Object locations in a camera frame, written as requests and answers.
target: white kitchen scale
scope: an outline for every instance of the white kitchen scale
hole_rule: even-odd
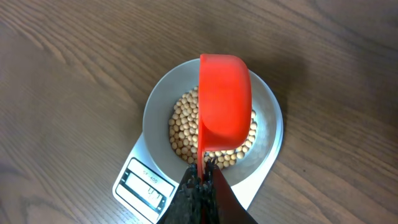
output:
[[[199,59],[185,62],[166,74],[159,83],[167,83],[168,81],[164,79],[166,76],[169,76],[169,78],[175,78],[176,75],[180,75],[178,79],[180,83],[184,83],[183,79],[185,78],[187,81],[185,83],[186,86],[194,86],[194,84],[190,82],[194,82],[195,77],[191,78],[187,75],[192,75],[194,73],[197,75],[199,64]],[[259,124],[260,128],[264,125],[268,125],[268,127],[267,131],[264,131],[263,128],[263,133],[260,136],[257,136],[258,134],[256,134],[257,137],[255,141],[255,144],[257,142],[260,149],[265,150],[262,151],[263,153],[261,156],[264,156],[264,160],[258,160],[257,157],[257,164],[259,165],[253,169],[253,172],[242,181],[231,186],[236,198],[245,210],[248,209],[274,163],[282,144],[283,135],[282,112],[274,94],[264,81],[262,81],[255,73],[252,71],[249,72],[252,83],[253,109],[257,112],[257,117],[261,114],[263,118],[259,121],[255,119],[255,121]],[[156,88],[161,88],[159,83],[155,86],[154,90]],[[246,158],[245,156],[242,162],[244,162],[245,159],[249,159],[247,164],[250,166],[250,156],[249,158]],[[142,223],[157,223],[170,205],[170,202],[178,189],[179,181],[180,180],[178,180],[177,183],[172,180],[158,168],[147,149],[144,134],[141,133],[113,185],[112,193],[116,200],[130,210]]]

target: brown wooden surface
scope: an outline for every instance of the brown wooden surface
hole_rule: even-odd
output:
[[[111,186],[151,89],[203,52],[284,114],[259,223],[398,223],[396,0],[0,0],[0,223],[134,223]]]

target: plastic bowl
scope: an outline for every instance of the plastic bowl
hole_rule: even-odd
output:
[[[143,119],[145,144],[155,165],[176,183],[181,181],[188,164],[179,158],[169,142],[169,119],[177,100],[198,85],[200,60],[187,61],[169,71],[149,95]],[[243,159],[223,170],[223,175],[234,186],[249,177],[267,158],[282,133],[279,105],[269,87],[252,71],[252,107],[256,111],[256,140]]]

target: orange-red plastic piece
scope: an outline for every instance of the orange-red plastic piece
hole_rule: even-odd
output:
[[[251,123],[251,83],[246,64],[232,55],[200,55],[198,176],[205,151],[235,149]]]

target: tabletop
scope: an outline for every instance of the tabletop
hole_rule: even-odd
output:
[[[155,84],[201,53],[241,57],[282,108],[258,223],[398,223],[397,15],[396,0],[0,0],[0,223],[136,223],[111,187]]]

